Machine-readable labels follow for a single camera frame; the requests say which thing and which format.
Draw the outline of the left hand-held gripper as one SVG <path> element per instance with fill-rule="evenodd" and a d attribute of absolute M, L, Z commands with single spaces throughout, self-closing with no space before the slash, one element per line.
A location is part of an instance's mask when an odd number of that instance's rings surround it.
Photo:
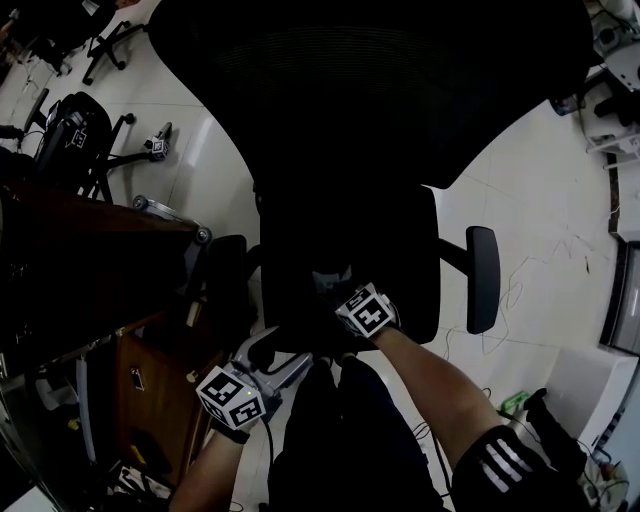
<path fill-rule="evenodd" d="M 277 331 L 270 327 L 245 340 L 196 388 L 204 409 L 221 424 L 241 429 L 261 417 L 269 421 L 283 403 L 279 390 L 293 385 L 313 363 L 311 353 L 290 358 L 275 370 L 271 386 L 258 370 L 269 370 L 274 362 Z"/>

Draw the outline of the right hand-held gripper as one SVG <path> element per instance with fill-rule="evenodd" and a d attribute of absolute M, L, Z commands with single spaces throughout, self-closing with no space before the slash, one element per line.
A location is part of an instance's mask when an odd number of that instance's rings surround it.
<path fill-rule="evenodd" d="M 312 273 L 320 299 L 354 335 L 366 339 L 399 320 L 393 302 L 372 283 L 362 284 L 348 267 L 342 273 Z"/>

